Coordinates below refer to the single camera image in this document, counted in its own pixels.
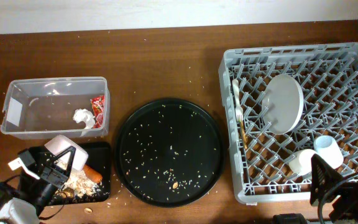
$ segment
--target gray plastic container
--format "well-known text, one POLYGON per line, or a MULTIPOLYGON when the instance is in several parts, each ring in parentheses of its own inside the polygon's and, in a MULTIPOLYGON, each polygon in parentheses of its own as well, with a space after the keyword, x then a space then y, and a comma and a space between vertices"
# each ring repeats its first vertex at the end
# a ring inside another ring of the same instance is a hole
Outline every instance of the gray plastic container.
POLYGON ((109 132, 110 92, 103 77, 40 78, 14 80, 9 84, 1 125, 3 134, 19 139, 51 139, 105 136, 109 132), (84 129, 76 124, 76 109, 93 113, 91 99, 104 95, 103 123, 84 129))
POLYGON ((346 176, 358 170, 358 43, 227 50, 219 81, 234 195, 240 203, 309 200, 311 174, 300 177, 288 163, 294 152, 312 149, 314 139, 322 134, 334 137, 341 147, 345 161, 337 171, 346 176), (304 109, 292 131, 275 135, 263 122, 266 111, 261 104, 267 83, 282 73, 301 85, 304 109), (239 138, 233 78, 240 83, 247 149, 239 138))

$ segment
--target gray dish rack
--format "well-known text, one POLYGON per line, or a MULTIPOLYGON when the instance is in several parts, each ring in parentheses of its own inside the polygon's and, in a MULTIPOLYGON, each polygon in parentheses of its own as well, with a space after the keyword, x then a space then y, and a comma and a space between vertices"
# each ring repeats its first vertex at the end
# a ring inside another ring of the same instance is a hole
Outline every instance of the gray dish rack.
POLYGON ((345 157, 338 172, 358 171, 358 43, 232 49, 219 66, 222 103, 229 131, 235 198, 240 203, 309 200, 311 174, 294 174, 294 152, 312 149, 322 134, 334 137, 345 157), (302 87, 304 108, 297 126, 269 132, 262 108, 269 81, 286 73, 302 87), (236 122, 231 81, 239 80, 247 149, 236 122))

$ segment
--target wooden table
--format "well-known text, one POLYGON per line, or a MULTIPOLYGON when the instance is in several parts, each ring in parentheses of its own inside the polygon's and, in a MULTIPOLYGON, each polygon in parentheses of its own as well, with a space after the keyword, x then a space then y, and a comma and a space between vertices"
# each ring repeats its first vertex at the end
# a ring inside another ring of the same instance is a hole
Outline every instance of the wooden table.
MULTIPOLYGON (((336 42, 358 42, 358 21, 0 35, 0 124, 5 92, 12 80, 103 76, 111 93, 110 132, 103 140, 114 144, 120 125, 136 108, 171 96, 208 110, 228 146, 218 80, 225 50, 336 42)), ((0 132, 0 181, 18 174, 7 166, 17 152, 46 142, 23 141, 0 132)), ((42 216, 57 210, 48 207, 42 216)), ((327 205, 325 217, 330 210, 327 205)), ((309 201, 239 204, 234 199, 227 161, 224 175, 209 195, 191 205, 171 209, 147 205, 130 197, 113 176, 108 201, 69 205, 47 223, 253 223, 280 213, 317 218, 309 201), (85 214, 86 207, 93 213, 85 214)))

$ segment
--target white cup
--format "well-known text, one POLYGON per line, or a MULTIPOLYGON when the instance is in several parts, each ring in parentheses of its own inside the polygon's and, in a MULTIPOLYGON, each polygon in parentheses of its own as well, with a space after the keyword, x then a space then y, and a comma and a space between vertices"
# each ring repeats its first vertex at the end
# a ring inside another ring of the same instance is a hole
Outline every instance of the white cup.
POLYGON ((320 136, 314 140, 314 149, 333 169, 338 168, 343 163, 341 149, 331 136, 320 136))
POLYGON ((311 172, 311 157, 316 154, 312 149, 304 149, 294 152, 295 158, 288 163, 292 172, 299 175, 306 175, 311 172))

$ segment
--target silver fork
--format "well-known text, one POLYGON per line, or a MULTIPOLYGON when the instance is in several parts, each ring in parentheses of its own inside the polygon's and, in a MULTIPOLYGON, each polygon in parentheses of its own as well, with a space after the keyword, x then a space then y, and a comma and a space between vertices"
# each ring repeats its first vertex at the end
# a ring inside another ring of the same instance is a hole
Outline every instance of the silver fork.
POLYGON ((233 85, 233 92, 234 92, 234 101, 236 102, 236 120, 237 122, 242 122, 243 119, 243 110, 240 105, 240 89, 239 89, 239 81, 236 79, 233 79, 231 82, 233 85))

